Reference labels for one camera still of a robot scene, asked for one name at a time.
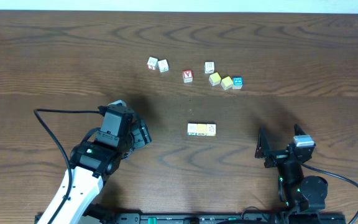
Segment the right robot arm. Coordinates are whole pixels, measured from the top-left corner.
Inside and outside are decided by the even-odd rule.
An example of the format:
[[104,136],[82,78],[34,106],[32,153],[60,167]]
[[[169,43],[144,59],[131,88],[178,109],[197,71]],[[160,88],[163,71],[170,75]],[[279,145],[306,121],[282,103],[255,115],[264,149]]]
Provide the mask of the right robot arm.
[[278,169],[279,196],[287,208],[276,214],[275,221],[321,224],[328,182],[320,176],[304,175],[302,165],[312,158],[316,144],[297,124],[294,133],[292,142],[278,150],[270,147],[265,131],[259,129],[255,157],[264,159],[266,168]]

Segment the green picture block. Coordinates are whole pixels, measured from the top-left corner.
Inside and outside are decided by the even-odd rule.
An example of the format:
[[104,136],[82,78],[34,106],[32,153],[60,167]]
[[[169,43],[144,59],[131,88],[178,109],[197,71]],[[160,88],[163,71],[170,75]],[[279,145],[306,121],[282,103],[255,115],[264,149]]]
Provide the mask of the green picture block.
[[216,124],[207,124],[206,125],[206,135],[215,136],[216,135]]

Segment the red M letter block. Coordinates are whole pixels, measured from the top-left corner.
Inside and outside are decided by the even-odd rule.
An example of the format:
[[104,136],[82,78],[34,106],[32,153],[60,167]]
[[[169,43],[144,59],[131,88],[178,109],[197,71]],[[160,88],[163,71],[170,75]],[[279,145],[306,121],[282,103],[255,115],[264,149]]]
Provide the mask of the red M letter block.
[[189,136],[196,136],[197,135],[197,124],[195,123],[188,123],[187,126],[187,135]]

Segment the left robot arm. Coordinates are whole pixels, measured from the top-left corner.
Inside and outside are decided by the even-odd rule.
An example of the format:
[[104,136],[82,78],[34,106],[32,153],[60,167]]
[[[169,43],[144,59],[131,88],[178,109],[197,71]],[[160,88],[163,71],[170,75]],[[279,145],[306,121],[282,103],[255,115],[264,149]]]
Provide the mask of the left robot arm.
[[109,176],[134,150],[151,142],[143,119],[122,100],[99,106],[102,125],[90,129],[71,154],[63,153],[67,170],[53,200],[36,223],[79,223],[92,218],[115,223],[116,215],[92,203]]

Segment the cream picture block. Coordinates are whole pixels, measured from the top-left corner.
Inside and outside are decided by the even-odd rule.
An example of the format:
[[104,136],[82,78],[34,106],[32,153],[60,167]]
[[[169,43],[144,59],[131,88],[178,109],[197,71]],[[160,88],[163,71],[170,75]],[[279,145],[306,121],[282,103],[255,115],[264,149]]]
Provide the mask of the cream picture block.
[[196,125],[196,135],[205,136],[207,134],[207,124],[197,124]]

